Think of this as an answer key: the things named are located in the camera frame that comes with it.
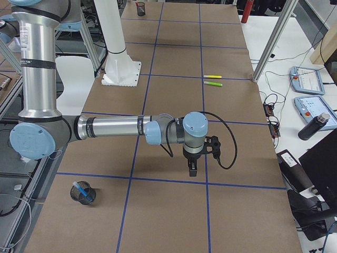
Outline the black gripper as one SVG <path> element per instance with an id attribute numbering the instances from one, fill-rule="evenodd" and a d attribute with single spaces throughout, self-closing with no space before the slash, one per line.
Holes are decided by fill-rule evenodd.
<path id="1" fill-rule="evenodd" d="M 198 153 L 190 153 L 185 148 L 183 148 L 183 155 L 187 158 L 187 165 L 189 167 L 189 176 L 196 177 L 197 176 L 197 160 L 201 155 L 207 154 L 207 148 L 203 148 Z"/>

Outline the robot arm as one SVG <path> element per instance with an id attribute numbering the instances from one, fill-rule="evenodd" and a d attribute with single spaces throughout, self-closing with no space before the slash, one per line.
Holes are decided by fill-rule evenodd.
<path id="1" fill-rule="evenodd" d="M 80 18 L 79 1 L 12 1 L 19 23 L 24 108 L 9 140 L 16 152 L 29 159 L 51 155 L 64 145 L 87 138 L 143 135 L 151 145 L 183 145 L 190 176 L 197 174 L 197 160 L 207 153 L 207 118 L 200 112 L 183 118 L 113 116 L 87 118 L 64 116 L 56 106 L 55 29 Z"/>

